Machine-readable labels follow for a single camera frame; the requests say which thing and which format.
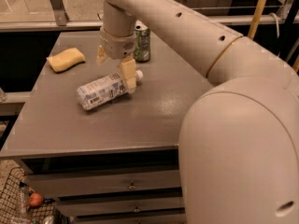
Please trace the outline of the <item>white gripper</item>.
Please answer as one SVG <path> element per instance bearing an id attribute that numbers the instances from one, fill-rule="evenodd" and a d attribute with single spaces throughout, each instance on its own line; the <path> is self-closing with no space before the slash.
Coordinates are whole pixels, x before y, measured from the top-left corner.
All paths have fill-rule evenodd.
<path id="1" fill-rule="evenodd" d="M 118 37 L 101 28 L 100 41 L 102 46 L 99 46 L 97 50 L 97 65 L 103 65 L 108 57 L 114 60 L 124 58 L 119 65 L 121 78 L 127 91 L 134 92 L 136 88 L 135 59 L 129 55 L 135 51 L 136 35 Z"/>

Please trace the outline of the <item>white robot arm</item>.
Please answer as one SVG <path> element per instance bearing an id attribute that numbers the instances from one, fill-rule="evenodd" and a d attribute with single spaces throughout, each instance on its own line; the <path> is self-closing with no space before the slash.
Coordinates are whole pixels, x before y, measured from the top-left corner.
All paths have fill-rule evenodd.
<path id="1" fill-rule="evenodd" d="M 188 224 L 299 224 L 298 76 L 242 34 L 173 0 L 104 0 L 118 59 L 128 17 L 213 84 L 188 110 L 178 156 Z"/>

